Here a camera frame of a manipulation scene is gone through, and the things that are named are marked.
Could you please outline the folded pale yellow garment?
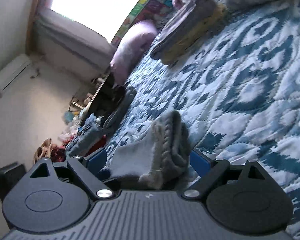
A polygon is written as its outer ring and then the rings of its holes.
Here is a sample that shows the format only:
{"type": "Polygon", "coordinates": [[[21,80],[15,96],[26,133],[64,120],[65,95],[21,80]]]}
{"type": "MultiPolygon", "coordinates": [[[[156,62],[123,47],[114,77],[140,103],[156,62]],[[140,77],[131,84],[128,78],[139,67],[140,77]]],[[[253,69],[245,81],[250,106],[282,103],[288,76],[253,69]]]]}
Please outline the folded pale yellow garment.
{"type": "Polygon", "coordinates": [[[206,39],[220,31],[226,22],[228,10],[225,5],[217,3],[212,15],[200,20],[190,30],[181,30],[170,38],[165,46],[160,59],[163,64],[169,65],[175,62],[187,49],[200,39],[206,39]]]}

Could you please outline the colourful alphabet play mat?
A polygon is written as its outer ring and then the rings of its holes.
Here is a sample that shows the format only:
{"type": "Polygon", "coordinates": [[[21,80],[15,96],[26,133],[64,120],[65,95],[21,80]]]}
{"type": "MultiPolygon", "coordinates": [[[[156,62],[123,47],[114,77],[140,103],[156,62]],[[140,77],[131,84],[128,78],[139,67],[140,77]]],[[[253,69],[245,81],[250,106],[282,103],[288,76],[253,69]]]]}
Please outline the colourful alphabet play mat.
{"type": "Polygon", "coordinates": [[[172,10],[172,0],[139,0],[121,24],[111,44],[117,47],[131,26],[143,20],[153,20],[156,28],[161,30],[172,10]]]}

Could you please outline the black folded garment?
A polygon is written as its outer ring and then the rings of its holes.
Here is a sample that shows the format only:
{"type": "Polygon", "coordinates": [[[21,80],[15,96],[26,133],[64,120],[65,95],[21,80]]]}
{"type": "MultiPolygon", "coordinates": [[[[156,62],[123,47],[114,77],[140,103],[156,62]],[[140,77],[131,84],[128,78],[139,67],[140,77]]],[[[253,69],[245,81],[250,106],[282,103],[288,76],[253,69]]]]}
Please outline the black folded garment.
{"type": "Polygon", "coordinates": [[[101,95],[98,100],[97,109],[94,111],[96,117],[101,116],[106,120],[113,111],[118,107],[126,94],[125,86],[115,86],[108,90],[105,94],[101,95]]]}

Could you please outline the white wall air conditioner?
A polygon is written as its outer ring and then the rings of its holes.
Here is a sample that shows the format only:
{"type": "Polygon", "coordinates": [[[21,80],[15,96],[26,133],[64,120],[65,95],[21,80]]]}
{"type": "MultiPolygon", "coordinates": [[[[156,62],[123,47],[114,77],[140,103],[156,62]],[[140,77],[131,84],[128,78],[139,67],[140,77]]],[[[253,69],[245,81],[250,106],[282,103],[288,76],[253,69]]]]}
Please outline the white wall air conditioner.
{"type": "Polygon", "coordinates": [[[31,59],[26,54],[20,54],[0,71],[0,95],[28,67],[31,59]]]}

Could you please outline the folded blue denim garment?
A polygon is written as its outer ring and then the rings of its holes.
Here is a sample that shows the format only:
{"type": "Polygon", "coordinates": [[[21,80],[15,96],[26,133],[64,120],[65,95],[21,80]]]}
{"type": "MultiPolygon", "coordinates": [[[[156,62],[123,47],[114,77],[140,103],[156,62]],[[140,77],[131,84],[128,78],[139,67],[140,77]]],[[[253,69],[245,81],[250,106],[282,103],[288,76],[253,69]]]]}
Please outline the folded blue denim garment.
{"type": "Polygon", "coordinates": [[[104,135],[103,128],[97,123],[97,117],[92,113],[65,148],[65,155],[71,158],[76,155],[85,157],[89,150],[104,135]]]}

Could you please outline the grey window curtain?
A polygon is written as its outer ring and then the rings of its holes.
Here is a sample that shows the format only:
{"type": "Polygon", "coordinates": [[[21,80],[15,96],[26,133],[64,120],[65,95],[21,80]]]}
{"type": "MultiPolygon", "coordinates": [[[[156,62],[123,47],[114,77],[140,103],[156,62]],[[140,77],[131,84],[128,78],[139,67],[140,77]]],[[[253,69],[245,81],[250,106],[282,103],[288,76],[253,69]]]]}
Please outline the grey window curtain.
{"type": "Polygon", "coordinates": [[[99,71],[105,71],[116,51],[105,37],[48,8],[36,14],[34,29],[99,71]]]}

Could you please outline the lilac pillow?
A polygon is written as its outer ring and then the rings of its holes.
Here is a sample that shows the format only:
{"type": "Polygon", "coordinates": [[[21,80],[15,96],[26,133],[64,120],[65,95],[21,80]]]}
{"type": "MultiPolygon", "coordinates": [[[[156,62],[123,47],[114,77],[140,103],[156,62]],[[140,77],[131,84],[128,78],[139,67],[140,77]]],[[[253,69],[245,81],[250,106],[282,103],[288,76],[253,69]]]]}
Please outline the lilac pillow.
{"type": "Polygon", "coordinates": [[[125,83],[157,34],[153,20],[140,21],[126,32],[110,62],[111,73],[118,85],[125,83]]]}

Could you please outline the folded grey garment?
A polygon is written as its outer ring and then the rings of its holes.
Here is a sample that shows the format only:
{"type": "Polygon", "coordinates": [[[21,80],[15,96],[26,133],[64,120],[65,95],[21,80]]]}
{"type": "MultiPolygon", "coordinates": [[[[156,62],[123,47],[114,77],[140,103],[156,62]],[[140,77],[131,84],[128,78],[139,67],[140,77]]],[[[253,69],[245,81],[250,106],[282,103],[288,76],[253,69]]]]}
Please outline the folded grey garment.
{"type": "Polygon", "coordinates": [[[103,128],[106,130],[117,129],[123,117],[127,113],[130,104],[134,100],[136,96],[136,90],[134,87],[127,87],[127,91],[125,96],[120,101],[119,105],[115,108],[115,110],[107,117],[103,124],[103,128]]]}

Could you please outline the blue white patterned quilt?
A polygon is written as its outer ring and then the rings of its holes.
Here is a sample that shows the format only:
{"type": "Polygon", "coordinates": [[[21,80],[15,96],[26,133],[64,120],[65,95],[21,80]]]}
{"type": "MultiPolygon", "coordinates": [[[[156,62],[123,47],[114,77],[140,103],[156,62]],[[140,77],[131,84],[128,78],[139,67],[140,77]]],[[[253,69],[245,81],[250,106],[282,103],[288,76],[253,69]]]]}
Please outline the blue white patterned quilt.
{"type": "Polygon", "coordinates": [[[170,66],[144,56],[128,83],[136,96],[107,144],[108,160],[175,109],[193,148],[265,168],[292,199],[287,232],[300,239],[300,0],[229,14],[170,66]]]}

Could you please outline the grey knit sweater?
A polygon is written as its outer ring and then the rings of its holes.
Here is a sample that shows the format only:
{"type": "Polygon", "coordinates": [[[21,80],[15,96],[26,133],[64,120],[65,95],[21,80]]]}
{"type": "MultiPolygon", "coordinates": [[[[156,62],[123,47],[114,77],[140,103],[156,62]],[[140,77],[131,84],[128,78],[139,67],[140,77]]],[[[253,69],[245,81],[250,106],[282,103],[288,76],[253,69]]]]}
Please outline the grey knit sweater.
{"type": "Polygon", "coordinates": [[[127,188],[160,190],[189,167],[191,145],[178,111],[151,122],[138,140],[118,147],[109,163],[110,179],[127,188]]]}

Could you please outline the folded red garment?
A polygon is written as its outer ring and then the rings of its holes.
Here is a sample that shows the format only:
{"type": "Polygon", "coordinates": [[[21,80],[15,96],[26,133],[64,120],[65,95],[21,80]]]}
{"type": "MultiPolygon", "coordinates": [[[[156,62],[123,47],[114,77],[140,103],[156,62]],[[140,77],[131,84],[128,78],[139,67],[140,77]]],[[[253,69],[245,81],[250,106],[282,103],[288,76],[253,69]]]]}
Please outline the folded red garment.
{"type": "Polygon", "coordinates": [[[104,134],[99,141],[97,141],[93,146],[91,146],[91,148],[89,148],[89,150],[85,155],[83,155],[83,157],[87,157],[88,155],[92,154],[99,148],[103,148],[106,145],[106,142],[107,142],[107,136],[104,134]]]}

